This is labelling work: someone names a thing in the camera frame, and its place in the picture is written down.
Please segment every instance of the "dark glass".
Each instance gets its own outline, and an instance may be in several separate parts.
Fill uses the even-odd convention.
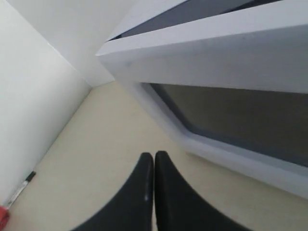
[[[129,37],[223,13],[239,11],[279,0],[188,0],[132,28],[114,39]]]
[[[308,167],[308,94],[151,85],[189,131]]]

